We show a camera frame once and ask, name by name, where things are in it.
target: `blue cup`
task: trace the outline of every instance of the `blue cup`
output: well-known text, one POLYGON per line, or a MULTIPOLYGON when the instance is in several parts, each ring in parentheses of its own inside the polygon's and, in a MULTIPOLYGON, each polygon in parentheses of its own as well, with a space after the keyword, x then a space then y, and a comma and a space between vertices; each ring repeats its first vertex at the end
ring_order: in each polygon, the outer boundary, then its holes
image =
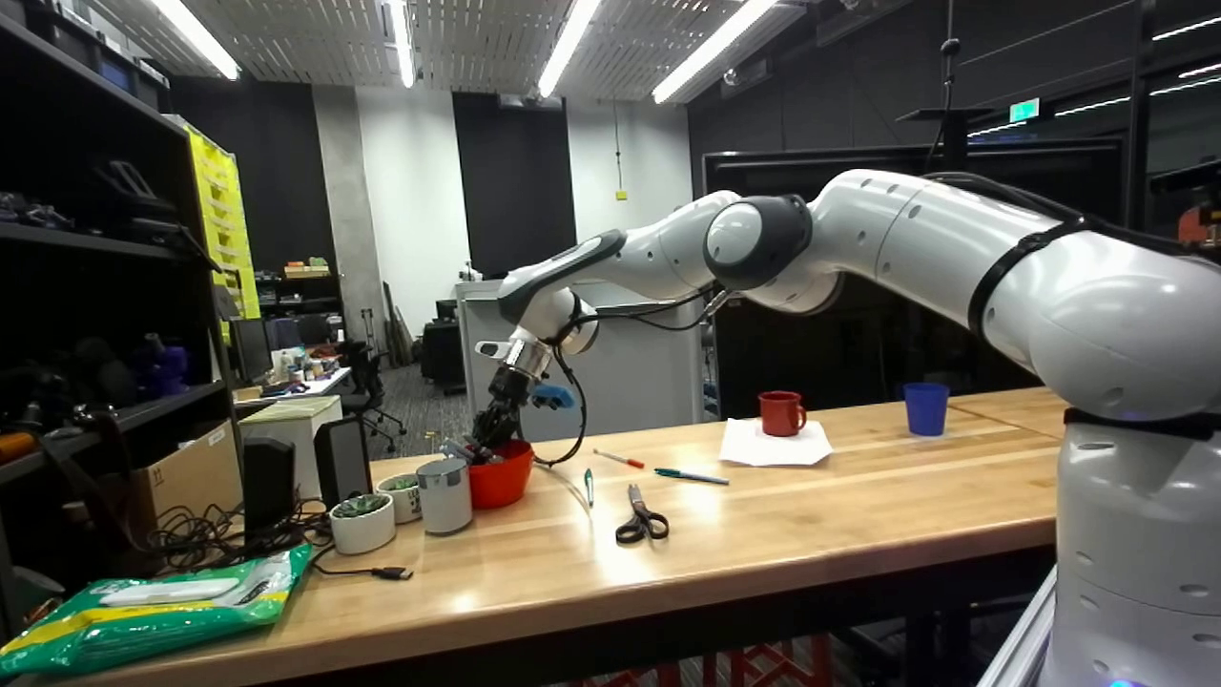
POLYGON ((945 436, 945 400, 951 400, 951 386, 907 381, 905 386, 907 432, 912 436, 945 436))

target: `plastic bag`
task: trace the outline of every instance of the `plastic bag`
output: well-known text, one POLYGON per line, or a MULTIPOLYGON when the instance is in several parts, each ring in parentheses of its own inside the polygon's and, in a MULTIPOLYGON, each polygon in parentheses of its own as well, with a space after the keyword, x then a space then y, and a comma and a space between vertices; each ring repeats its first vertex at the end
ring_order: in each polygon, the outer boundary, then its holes
POLYGON ((276 627, 308 561, 302 543, 231 567, 88 584, 0 649, 0 684, 102 673, 276 627))

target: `yellow sign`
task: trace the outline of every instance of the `yellow sign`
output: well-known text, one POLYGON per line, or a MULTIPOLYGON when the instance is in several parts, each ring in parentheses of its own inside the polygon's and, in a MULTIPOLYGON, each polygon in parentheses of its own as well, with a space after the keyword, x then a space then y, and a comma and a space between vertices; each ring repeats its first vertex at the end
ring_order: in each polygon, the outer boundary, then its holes
POLYGON ((245 227, 241 174, 231 147, 190 129, 190 165, 207 257, 223 266, 215 283, 245 319, 261 318, 257 259, 245 227))

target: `red cup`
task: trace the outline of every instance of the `red cup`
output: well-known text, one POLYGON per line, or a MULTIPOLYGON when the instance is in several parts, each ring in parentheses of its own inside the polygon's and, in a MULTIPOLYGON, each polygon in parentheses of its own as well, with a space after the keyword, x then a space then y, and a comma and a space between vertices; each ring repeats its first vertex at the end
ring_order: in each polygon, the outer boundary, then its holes
POLYGON ((806 428, 806 404, 794 390, 759 393, 762 436, 798 436, 806 428))

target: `white paper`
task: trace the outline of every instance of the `white paper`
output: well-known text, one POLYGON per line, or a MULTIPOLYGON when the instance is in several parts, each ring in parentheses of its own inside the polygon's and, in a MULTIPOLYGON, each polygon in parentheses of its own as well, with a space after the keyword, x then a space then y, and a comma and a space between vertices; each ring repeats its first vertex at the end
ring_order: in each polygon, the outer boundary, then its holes
POLYGON ((806 420, 798 436, 762 436, 759 414, 727 420, 723 460, 741 465, 821 465, 832 453, 821 420, 806 420))

